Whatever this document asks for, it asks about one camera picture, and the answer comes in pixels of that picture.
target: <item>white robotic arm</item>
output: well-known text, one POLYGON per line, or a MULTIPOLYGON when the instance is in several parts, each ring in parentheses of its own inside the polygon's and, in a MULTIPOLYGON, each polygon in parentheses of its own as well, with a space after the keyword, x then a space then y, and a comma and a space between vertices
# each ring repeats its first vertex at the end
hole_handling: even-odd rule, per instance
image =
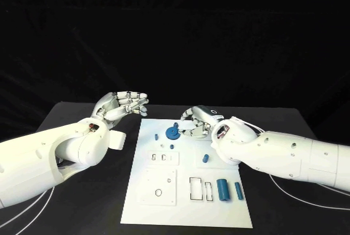
POLYGON ((145 103, 143 93, 107 93, 90 118, 0 143, 0 208, 30 199, 96 165, 107 148, 122 149, 125 134, 109 129, 125 115, 146 115, 145 103), (56 157, 63 160, 58 165, 56 157))
MULTIPOLYGON (((194 116, 198 116, 197 112, 203 115, 203 108, 192 107, 194 116)), ((201 122, 207 123, 210 118, 207 114, 201 122)), ((264 132, 250 125, 260 132, 256 134, 236 117, 211 125, 207 129, 211 130, 211 147, 227 164, 239 165, 241 161, 273 176, 319 183, 350 192, 350 147, 286 133, 264 132)))

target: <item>oval hole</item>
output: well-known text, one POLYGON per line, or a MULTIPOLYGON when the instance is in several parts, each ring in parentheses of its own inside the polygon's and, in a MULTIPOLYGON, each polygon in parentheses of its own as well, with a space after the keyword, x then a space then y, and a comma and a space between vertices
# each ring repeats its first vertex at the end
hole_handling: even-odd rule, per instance
POLYGON ((35 154, 37 158, 41 159, 41 154, 37 150, 34 151, 34 154, 35 154))
POLYGON ((161 190, 159 189, 155 190, 155 195, 161 196, 161 190))

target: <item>wire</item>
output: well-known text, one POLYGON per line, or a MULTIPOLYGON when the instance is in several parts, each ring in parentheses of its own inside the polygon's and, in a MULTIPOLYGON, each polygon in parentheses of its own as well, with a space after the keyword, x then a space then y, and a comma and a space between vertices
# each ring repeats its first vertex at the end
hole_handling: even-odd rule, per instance
POLYGON ((270 177, 270 179, 272 179, 272 181, 273 181, 273 183, 275 183, 275 186, 282 190, 282 192, 283 192, 286 195, 289 195, 289 196, 290 196, 293 199, 296 199, 298 201, 300 201, 300 202, 303 202, 303 203, 306 203, 306 204, 309 204, 309 205, 312 205, 312 206, 318 206, 318 207, 322 207, 322 208, 326 208, 326 209, 350 211, 348 208, 321 206, 321 205, 316 205, 316 204, 313 204, 313 203, 309 203, 309 202, 300 200, 299 198, 296 198, 295 196, 292 196, 289 193, 286 193, 286 191, 283 191, 283 189, 282 189, 282 188, 279 187, 279 185, 276 184, 276 182, 275 182, 275 180, 273 180, 270 174, 269 174, 269 177, 270 177))
POLYGON ((350 196, 348 193, 345 193, 345 192, 342 192, 342 191, 338 191, 338 190, 332 189, 331 187, 328 187, 328 186, 325 186, 325 185, 322 185, 322 184, 319 184, 319 183, 318 183, 316 185, 325 187, 325 188, 326 188, 328 190, 331 190, 331 191, 335 191, 335 192, 341 193, 341 194, 345 195, 345 196, 350 196))
POLYGON ((34 219, 28 222, 28 224, 24 226, 24 228, 15 233, 15 235, 18 235, 24 230, 25 230, 25 228, 30 226, 30 224, 33 223, 33 221, 35 220, 35 218, 37 218, 37 216, 41 214, 41 211, 43 211, 43 209, 44 209, 44 207, 46 207, 46 205, 47 205, 47 203, 48 203, 48 199, 50 199, 50 196, 51 196, 51 193, 53 193, 53 190, 54 190, 54 187, 51 188, 51 191, 50 191, 50 194, 48 194, 48 198, 47 198, 47 201, 46 201, 46 203, 44 203, 44 205, 43 205, 43 207, 41 207, 41 210, 38 211, 38 213, 37 213, 37 215, 35 215, 35 217, 34 217, 34 219))
POLYGON ((21 213, 17 215, 17 216, 14 216, 12 217, 12 219, 10 219, 2 225, 0 225, 0 228, 1 227, 4 227, 14 219, 17 219, 18 218, 18 216, 30 209, 30 207, 35 204, 35 202, 41 199, 41 197, 43 197, 43 195, 44 195, 44 193, 46 193, 47 191, 44 191, 43 193, 41 193, 41 195, 40 195, 40 197, 35 199, 35 201, 31 203, 31 205, 21 211, 21 213))

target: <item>circular cutout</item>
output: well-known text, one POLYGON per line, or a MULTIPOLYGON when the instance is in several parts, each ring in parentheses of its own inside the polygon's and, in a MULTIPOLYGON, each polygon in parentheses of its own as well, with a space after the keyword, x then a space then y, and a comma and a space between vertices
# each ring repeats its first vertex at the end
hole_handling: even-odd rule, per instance
POLYGON ((161 190, 159 190, 159 189, 155 190, 155 195, 156 195, 158 197, 161 196, 161 190))

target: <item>blue disc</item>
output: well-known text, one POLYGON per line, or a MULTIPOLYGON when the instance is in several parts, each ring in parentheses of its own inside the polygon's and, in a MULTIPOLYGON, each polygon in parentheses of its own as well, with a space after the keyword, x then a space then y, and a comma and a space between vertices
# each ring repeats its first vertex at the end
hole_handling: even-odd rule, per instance
POLYGON ((175 140, 178 139, 179 137, 179 133, 178 133, 178 129, 175 127, 169 127, 167 130, 165 130, 165 137, 169 139, 169 140, 175 140))

